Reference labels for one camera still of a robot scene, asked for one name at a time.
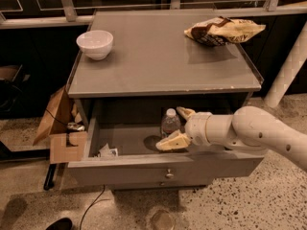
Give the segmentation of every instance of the plastic water bottle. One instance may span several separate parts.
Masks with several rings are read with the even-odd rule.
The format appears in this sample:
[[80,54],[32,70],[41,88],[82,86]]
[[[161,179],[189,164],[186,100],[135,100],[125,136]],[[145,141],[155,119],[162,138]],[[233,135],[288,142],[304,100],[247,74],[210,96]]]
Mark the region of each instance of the plastic water bottle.
[[174,131],[180,129],[181,123],[176,111],[169,108],[162,118],[161,122],[161,135],[162,139],[168,137]]

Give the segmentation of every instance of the desk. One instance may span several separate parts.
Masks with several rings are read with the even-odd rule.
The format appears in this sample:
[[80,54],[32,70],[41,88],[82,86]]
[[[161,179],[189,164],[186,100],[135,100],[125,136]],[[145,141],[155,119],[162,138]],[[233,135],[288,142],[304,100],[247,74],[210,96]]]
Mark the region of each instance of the desk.
[[[81,55],[68,90],[88,131],[83,161],[68,166],[82,184],[207,185],[216,177],[249,175],[260,163],[261,156],[218,146],[179,153],[154,146],[168,107],[229,113],[261,88],[240,46],[208,48],[184,35],[208,18],[194,10],[97,12],[91,30],[113,33],[113,49],[101,61]],[[119,155],[97,157],[106,143]]]

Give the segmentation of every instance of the snack bag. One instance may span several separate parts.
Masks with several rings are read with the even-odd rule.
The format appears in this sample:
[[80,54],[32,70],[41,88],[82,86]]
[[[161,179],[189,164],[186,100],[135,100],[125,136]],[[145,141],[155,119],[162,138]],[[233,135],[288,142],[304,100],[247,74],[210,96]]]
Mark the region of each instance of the snack bag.
[[197,23],[184,33],[201,44],[213,47],[246,42],[265,28],[265,25],[257,25],[251,20],[216,17]]

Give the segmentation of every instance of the concrete floor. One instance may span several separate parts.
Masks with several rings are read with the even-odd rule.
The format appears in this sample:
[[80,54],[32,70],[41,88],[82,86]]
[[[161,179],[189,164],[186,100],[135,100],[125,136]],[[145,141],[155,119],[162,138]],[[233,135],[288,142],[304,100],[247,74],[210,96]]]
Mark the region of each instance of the concrete floor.
[[[307,134],[307,95],[286,96],[276,109],[259,98],[249,104]],[[2,120],[0,139],[10,150],[33,149],[39,121]],[[64,217],[80,229],[86,208],[104,187],[81,187],[61,166],[55,187],[46,192],[48,166],[45,159],[0,163],[0,229],[43,230]],[[82,229],[307,229],[306,208],[306,173],[270,151],[251,176],[216,179],[205,189],[114,193],[106,188]]]

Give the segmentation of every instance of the gray tabletop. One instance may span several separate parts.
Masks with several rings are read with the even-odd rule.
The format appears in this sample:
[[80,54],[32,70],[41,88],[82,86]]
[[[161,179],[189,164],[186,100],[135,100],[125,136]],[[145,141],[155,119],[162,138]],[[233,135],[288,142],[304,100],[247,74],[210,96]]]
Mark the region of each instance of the gray tabletop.
[[91,30],[113,34],[111,53],[82,55],[71,98],[250,92],[261,88],[236,45],[200,45],[183,31],[209,17],[188,11],[98,12]]

